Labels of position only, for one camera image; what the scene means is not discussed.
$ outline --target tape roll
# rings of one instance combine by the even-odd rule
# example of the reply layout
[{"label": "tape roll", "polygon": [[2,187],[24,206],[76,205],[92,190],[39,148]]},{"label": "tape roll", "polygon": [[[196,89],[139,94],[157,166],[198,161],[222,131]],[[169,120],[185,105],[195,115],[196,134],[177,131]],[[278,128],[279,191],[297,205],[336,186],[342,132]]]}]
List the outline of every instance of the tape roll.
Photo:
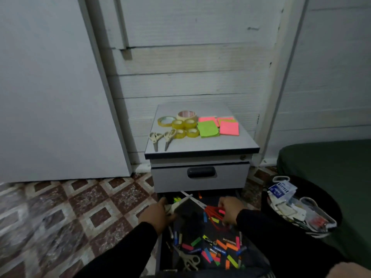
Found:
[{"label": "tape roll", "polygon": [[177,133],[175,134],[176,139],[182,139],[186,136],[185,130],[177,130]]},{"label": "tape roll", "polygon": [[172,122],[176,120],[173,116],[164,116],[157,119],[157,123],[161,127],[171,127]]},{"label": "tape roll", "polygon": [[184,122],[181,120],[174,120],[171,123],[171,126],[173,127],[173,129],[181,130],[181,129],[184,129]]},{"label": "tape roll", "polygon": [[197,129],[189,129],[187,131],[187,136],[188,137],[198,137],[200,135],[200,131]]},{"label": "tape roll", "polygon": [[193,129],[197,126],[197,122],[193,119],[187,119],[184,121],[184,127],[186,129]]},{"label": "tape roll", "polygon": [[185,121],[187,119],[193,119],[197,122],[197,115],[194,111],[183,110],[177,114],[177,119]]}]

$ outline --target small tape roll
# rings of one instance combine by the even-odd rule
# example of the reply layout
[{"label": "small tape roll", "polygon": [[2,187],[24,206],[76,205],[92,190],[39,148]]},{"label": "small tape roll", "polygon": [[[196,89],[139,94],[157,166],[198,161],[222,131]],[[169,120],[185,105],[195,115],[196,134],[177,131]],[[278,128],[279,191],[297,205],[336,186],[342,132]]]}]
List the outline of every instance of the small tape roll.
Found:
[{"label": "small tape roll", "polygon": [[197,115],[194,111],[183,110],[177,114],[177,119],[181,121],[185,121],[187,119],[193,119],[197,121]]},{"label": "small tape roll", "polygon": [[161,127],[171,127],[171,124],[173,121],[175,121],[176,118],[173,116],[164,116],[157,119],[157,123]]},{"label": "small tape roll", "polygon": [[173,129],[181,130],[181,129],[184,129],[184,122],[181,120],[174,120],[171,123],[171,126],[173,127]]},{"label": "small tape roll", "polygon": [[189,129],[187,131],[187,136],[188,137],[198,137],[200,135],[200,131],[197,129]]},{"label": "small tape roll", "polygon": [[182,139],[186,136],[185,130],[177,130],[177,133],[175,134],[176,139]]},{"label": "small tape roll", "polygon": [[187,119],[184,121],[184,127],[186,129],[193,129],[197,126],[197,122],[193,119]]}]

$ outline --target black drawer handle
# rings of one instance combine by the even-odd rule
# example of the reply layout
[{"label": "black drawer handle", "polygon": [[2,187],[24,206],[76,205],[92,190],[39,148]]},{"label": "black drawer handle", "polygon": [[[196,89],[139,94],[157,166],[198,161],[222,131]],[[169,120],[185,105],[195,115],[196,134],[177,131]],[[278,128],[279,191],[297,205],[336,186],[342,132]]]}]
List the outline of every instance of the black drawer handle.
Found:
[{"label": "black drawer handle", "polygon": [[194,167],[187,170],[189,178],[195,177],[212,177],[215,176],[216,171],[214,167]]}]

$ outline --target tiled floor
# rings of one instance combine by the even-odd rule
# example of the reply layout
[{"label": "tiled floor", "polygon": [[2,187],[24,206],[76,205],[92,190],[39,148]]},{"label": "tiled floor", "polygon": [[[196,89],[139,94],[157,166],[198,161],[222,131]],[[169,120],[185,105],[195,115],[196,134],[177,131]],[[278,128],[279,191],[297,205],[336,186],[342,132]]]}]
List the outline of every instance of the tiled floor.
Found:
[{"label": "tiled floor", "polygon": [[[243,199],[260,208],[275,168],[251,168]],[[156,196],[150,173],[0,184],[0,277],[72,277],[138,224]],[[154,274],[152,251],[143,274]]]}]

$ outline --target blue battery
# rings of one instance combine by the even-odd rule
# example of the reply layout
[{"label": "blue battery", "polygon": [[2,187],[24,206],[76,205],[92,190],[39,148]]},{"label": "blue battery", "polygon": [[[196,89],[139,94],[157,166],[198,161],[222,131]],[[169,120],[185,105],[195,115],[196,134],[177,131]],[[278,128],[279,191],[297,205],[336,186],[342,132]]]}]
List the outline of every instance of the blue battery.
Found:
[{"label": "blue battery", "polygon": [[178,232],[174,232],[174,245],[177,246],[178,245]]},{"label": "blue battery", "polygon": [[221,248],[218,248],[216,246],[213,246],[213,249],[217,251],[218,253],[221,253],[222,255],[227,255],[227,252],[225,250],[222,250]]},{"label": "blue battery", "polygon": [[239,256],[242,252],[246,251],[248,248],[246,246],[242,246],[239,251],[236,252],[236,256]]},{"label": "blue battery", "polygon": [[202,249],[198,248],[198,249],[194,249],[192,251],[189,251],[188,254],[192,255],[193,253],[200,253],[200,252],[202,252]]}]

